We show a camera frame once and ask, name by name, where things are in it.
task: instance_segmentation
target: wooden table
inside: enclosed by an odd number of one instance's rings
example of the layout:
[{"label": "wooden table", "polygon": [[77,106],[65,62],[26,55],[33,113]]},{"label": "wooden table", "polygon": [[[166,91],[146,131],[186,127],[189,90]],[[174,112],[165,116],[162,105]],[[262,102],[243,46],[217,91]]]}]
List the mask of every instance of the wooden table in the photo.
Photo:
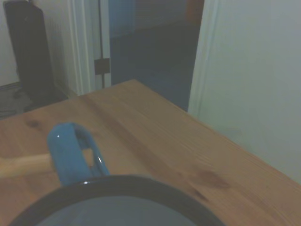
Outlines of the wooden table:
[{"label": "wooden table", "polygon": [[[226,225],[301,225],[299,184],[137,81],[0,121],[0,156],[46,153],[48,132],[66,121],[92,131],[112,174],[172,184]],[[1,179],[0,225],[59,186],[53,172]]]}]

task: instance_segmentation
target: blue carpet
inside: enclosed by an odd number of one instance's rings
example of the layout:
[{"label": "blue carpet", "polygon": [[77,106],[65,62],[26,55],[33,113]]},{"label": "blue carpet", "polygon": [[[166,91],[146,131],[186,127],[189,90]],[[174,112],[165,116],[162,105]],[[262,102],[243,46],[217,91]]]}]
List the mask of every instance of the blue carpet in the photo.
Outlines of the blue carpet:
[{"label": "blue carpet", "polygon": [[112,84],[136,79],[187,111],[198,33],[183,22],[111,39]]}]

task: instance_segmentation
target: wooden handle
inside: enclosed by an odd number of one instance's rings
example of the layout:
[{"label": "wooden handle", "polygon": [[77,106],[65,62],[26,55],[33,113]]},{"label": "wooden handle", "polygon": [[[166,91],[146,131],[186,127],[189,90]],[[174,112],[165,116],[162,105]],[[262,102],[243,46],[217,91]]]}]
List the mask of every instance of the wooden handle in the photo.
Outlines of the wooden handle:
[{"label": "wooden handle", "polygon": [[[93,165],[90,149],[83,151],[88,165]],[[50,154],[39,154],[19,158],[0,158],[0,178],[19,177],[35,173],[55,171]]]}]

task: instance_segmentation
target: mug handle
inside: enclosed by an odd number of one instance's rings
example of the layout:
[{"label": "mug handle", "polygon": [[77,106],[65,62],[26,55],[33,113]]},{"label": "mug handle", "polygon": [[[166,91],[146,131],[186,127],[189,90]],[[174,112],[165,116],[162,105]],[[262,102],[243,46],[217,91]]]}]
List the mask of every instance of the mug handle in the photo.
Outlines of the mug handle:
[{"label": "mug handle", "polygon": [[[63,186],[110,174],[91,133],[78,124],[55,126],[48,134],[47,143]],[[93,152],[91,168],[82,153],[85,148],[91,148]]]}]

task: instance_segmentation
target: blue enamel mug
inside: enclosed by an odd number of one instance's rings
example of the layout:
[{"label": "blue enamel mug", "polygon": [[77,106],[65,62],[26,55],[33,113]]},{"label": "blue enamel mug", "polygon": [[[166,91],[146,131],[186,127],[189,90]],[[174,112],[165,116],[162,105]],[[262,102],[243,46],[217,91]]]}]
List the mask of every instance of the blue enamel mug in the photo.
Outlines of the blue enamel mug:
[{"label": "blue enamel mug", "polygon": [[[88,130],[54,127],[48,147],[62,187],[38,200],[10,226],[224,226],[183,192],[151,178],[110,176]],[[94,165],[82,154],[92,149]]]}]

